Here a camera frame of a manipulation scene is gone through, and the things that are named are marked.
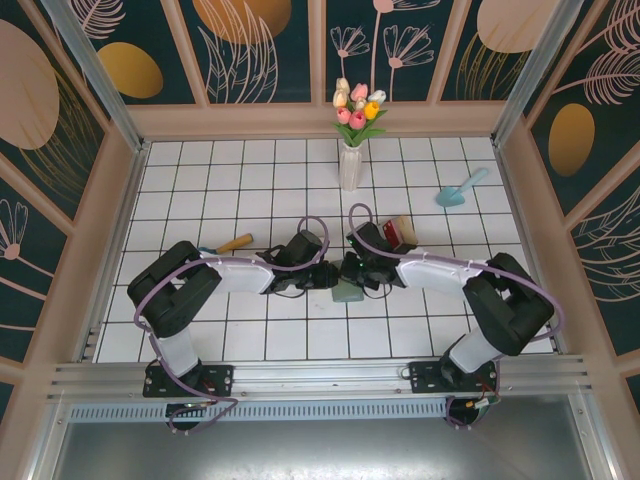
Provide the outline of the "green leather card holder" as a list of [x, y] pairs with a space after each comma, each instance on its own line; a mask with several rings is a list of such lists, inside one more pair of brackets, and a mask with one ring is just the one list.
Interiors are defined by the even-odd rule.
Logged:
[[364, 300], [364, 292], [358, 285], [354, 285], [342, 279], [331, 288], [332, 300], [335, 303], [361, 302]]

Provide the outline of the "clear acrylic card box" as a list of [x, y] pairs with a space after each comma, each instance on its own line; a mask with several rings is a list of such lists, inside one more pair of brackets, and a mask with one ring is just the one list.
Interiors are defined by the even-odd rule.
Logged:
[[382, 232], [391, 245], [396, 250], [401, 246], [411, 246], [415, 248], [418, 245], [416, 233], [414, 231], [411, 220], [406, 215], [397, 216], [387, 220], [382, 225]]

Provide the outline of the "red credit card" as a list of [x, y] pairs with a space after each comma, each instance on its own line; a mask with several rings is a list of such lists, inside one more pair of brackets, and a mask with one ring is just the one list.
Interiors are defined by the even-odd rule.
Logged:
[[382, 231], [393, 250], [404, 243], [403, 234], [396, 219], [390, 219], [385, 222], [382, 226]]

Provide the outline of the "gold credit card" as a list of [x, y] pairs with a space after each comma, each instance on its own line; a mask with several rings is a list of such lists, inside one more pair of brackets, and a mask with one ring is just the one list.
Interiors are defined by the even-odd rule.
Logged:
[[418, 240], [411, 219], [406, 215], [398, 216], [395, 219], [397, 220], [398, 226], [401, 228], [403, 234], [403, 244], [417, 246]]

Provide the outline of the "white ribbed vase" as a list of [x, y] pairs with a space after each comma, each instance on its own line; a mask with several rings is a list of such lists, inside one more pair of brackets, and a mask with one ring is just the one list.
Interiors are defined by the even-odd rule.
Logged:
[[339, 152], [340, 188], [342, 190], [351, 192], [358, 188], [361, 164], [361, 149], [344, 143]]

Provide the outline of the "light blue plastic trowel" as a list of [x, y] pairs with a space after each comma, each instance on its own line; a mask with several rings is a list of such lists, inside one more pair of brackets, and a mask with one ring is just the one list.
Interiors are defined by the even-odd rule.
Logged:
[[478, 184], [489, 174], [487, 168], [476, 170], [460, 186], [444, 187], [435, 197], [436, 204], [443, 208], [452, 208], [465, 203], [464, 193]]

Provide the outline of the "artificial tulip bouquet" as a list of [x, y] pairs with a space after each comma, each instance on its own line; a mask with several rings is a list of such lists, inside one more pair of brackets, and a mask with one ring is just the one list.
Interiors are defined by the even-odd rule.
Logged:
[[336, 79], [333, 107], [336, 111], [336, 131], [347, 147], [359, 147], [365, 140], [382, 135], [385, 129], [376, 122], [386, 113], [382, 108], [387, 100], [384, 90], [369, 92], [364, 83], [351, 87], [346, 78]]

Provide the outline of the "aluminium mounting rail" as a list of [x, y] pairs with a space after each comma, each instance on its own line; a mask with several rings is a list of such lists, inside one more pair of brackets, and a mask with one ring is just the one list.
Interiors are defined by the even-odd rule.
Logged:
[[[411, 395], [407, 359], [254, 361], [234, 367], [239, 400], [390, 399]], [[73, 363], [55, 367], [46, 399], [54, 402], [141, 401], [144, 363]], [[525, 355], [500, 361], [499, 393], [553, 395], [592, 389], [576, 355]]]

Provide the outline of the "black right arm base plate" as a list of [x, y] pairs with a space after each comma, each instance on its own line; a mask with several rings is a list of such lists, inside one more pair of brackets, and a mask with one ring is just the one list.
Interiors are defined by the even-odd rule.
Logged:
[[414, 394], [481, 393], [484, 387], [494, 390], [499, 376], [496, 364], [489, 361], [473, 373], [465, 373], [452, 362], [416, 361], [408, 365]]

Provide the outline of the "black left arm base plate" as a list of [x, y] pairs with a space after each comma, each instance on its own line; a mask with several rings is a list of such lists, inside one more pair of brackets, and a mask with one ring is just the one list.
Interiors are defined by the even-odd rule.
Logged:
[[[230, 397], [234, 367], [231, 365], [198, 365], [180, 380], [192, 389], [218, 397]], [[145, 398], [193, 397], [177, 385], [160, 364], [148, 365], [142, 395]]]

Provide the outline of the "aluminium frame post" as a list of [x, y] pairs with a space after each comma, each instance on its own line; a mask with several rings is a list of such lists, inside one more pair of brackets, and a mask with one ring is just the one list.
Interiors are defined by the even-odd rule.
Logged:
[[125, 19], [124, 0], [38, 1], [127, 144], [140, 151], [143, 137], [92, 43], [107, 40]]
[[500, 149], [518, 123], [524, 107], [540, 84], [575, 23], [584, 0], [560, 0], [528, 57], [491, 133], [492, 145]]

